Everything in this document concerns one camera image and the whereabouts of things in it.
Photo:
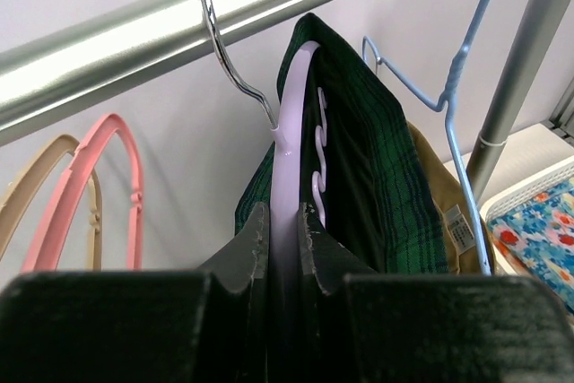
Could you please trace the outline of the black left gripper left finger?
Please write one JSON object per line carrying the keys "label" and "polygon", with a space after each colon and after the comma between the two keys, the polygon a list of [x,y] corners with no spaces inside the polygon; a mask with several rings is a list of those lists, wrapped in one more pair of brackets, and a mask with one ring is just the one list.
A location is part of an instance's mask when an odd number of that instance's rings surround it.
{"label": "black left gripper left finger", "polygon": [[262,382],[270,216],[195,270],[39,272],[1,294],[4,382]]}

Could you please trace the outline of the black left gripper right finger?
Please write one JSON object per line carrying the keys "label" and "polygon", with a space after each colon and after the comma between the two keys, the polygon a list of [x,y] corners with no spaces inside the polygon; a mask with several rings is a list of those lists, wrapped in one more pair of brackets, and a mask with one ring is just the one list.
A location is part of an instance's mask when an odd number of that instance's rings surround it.
{"label": "black left gripper right finger", "polygon": [[520,276],[378,274],[297,214],[300,382],[570,382],[573,332]]}

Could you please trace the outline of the purple hanger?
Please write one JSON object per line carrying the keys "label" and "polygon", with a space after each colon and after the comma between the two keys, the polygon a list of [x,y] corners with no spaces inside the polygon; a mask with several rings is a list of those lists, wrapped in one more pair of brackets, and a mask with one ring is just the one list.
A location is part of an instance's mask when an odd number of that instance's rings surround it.
{"label": "purple hanger", "polygon": [[274,137],[274,164],[270,194],[270,252],[268,275],[267,367],[270,382],[294,382],[302,375],[300,322],[300,147],[304,100],[310,62],[318,49],[304,43],[292,58],[280,111],[275,115],[268,98],[249,85],[232,64],[218,27],[213,0],[201,0],[213,51],[237,89],[255,99],[264,110]]}

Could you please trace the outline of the green plaid skirt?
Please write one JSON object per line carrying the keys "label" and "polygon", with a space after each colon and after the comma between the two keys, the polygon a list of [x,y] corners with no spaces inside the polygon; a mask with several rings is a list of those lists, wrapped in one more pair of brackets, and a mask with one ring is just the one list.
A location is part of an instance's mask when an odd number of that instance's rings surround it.
{"label": "green plaid skirt", "polygon": [[444,274],[442,222],[404,112],[360,56],[319,17],[293,30],[277,77],[294,108],[302,202],[373,270]]}

